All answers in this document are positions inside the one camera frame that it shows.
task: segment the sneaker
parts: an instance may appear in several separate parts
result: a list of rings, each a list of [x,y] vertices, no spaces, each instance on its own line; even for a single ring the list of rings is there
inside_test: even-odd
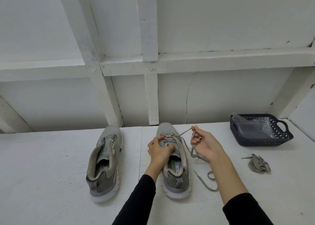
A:
[[[86,182],[90,187],[93,202],[105,202],[118,191],[117,165],[122,145],[122,133],[113,125],[106,127],[98,139],[86,173]]]
[[[180,137],[174,126],[163,122],[157,129],[157,136],[165,136],[160,140],[162,148],[175,144],[168,162],[162,169],[164,186],[163,191],[171,199],[184,199],[191,193],[191,183],[188,173],[188,161],[183,147],[183,138]]]

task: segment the basket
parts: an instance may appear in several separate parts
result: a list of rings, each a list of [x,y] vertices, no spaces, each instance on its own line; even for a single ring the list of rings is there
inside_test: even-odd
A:
[[[276,138],[268,139],[247,139],[239,133],[238,125],[234,120],[232,120],[232,115],[230,117],[230,129],[237,140],[237,142],[242,146],[278,146],[289,140],[293,139],[292,133],[289,131],[288,124],[283,120],[278,120],[275,116],[270,114],[239,114],[246,120],[253,120],[259,117],[269,117],[271,128]],[[285,132],[277,125],[281,122],[285,126]]]

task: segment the left hand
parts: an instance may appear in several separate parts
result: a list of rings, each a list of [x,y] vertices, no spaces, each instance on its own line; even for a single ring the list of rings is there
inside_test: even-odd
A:
[[[174,144],[171,144],[165,148],[160,147],[158,141],[162,139],[164,139],[164,136],[157,136],[148,144],[148,153],[151,156],[150,165],[156,168],[159,173],[162,170],[163,166],[167,163],[172,151],[175,150]]]

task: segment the hand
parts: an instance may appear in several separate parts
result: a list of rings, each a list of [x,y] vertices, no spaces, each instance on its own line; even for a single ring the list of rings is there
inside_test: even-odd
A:
[[[172,151],[175,150],[174,144],[171,144],[165,148],[160,147],[158,141],[162,139],[164,139],[164,136],[157,136],[148,144],[148,153],[151,156],[151,163],[145,174],[151,176],[155,183],[163,166],[169,160],[169,156],[171,155]]]
[[[192,126],[192,131],[195,131],[194,138],[191,139],[191,144],[196,145],[195,150],[209,162],[211,162],[219,152],[224,152],[221,144],[210,133],[203,131],[198,126]]]

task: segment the gray shoelace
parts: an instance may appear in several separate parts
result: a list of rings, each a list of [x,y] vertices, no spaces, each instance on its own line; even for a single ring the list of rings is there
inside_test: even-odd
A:
[[[187,131],[184,131],[183,133],[181,133],[181,134],[178,135],[178,136],[176,136],[176,135],[174,135],[174,134],[173,134],[173,135],[168,135],[168,134],[167,134],[167,136],[171,136],[171,137],[173,137],[174,139],[175,139],[175,137],[176,137],[176,138],[181,138],[181,139],[184,141],[185,146],[186,146],[187,150],[190,152],[190,156],[191,156],[192,158],[199,158],[199,159],[202,159],[203,161],[206,161],[206,162],[209,163],[208,160],[206,160],[206,159],[203,158],[202,156],[198,155],[198,152],[195,150],[195,147],[196,147],[196,145],[198,145],[198,144],[196,144],[196,145],[191,144],[191,146],[192,146],[192,149],[191,149],[191,150],[188,148],[185,139],[182,137],[182,135],[185,134]],[[203,179],[197,174],[197,172],[196,172],[196,171],[194,171],[194,172],[195,172],[195,174],[197,175],[198,179],[201,181],[201,183],[206,187],[207,190],[212,191],[212,192],[217,192],[217,191],[219,190],[218,188],[213,189],[213,188],[208,187],[207,184],[203,181]],[[212,181],[215,181],[215,178],[211,178],[211,177],[210,177],[211,174],[213,174],[213,171],[209,171],[209,172],[208,172],[208,174],[207,174],[208,179],[210,179],[210,180],[212,180]]]
[[[255,173],[263,174],[271,171],[269,164],[260,156],[252,154],[252,156],[244,157],[242,159],[251,159],[248,163],[248,167]]]

